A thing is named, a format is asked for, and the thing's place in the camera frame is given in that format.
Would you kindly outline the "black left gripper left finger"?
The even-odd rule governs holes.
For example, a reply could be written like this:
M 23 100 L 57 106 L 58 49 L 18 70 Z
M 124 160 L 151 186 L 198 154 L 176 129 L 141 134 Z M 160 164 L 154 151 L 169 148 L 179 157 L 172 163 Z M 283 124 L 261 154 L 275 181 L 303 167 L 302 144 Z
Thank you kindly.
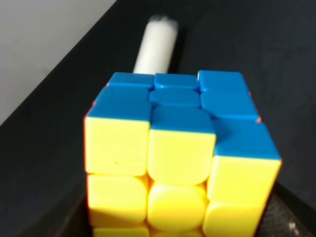
M 91 237 L 85 187 L 72 190 L 57 205 L 58 224 L 54 237 Z

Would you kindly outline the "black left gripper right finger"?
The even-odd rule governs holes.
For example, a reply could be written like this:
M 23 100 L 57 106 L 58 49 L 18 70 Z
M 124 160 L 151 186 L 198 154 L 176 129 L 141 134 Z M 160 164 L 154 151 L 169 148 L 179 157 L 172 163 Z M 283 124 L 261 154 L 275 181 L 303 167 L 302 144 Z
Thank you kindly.
M 261 221 L 263 237 L 314 237 L 316 211 L 276 183 Z

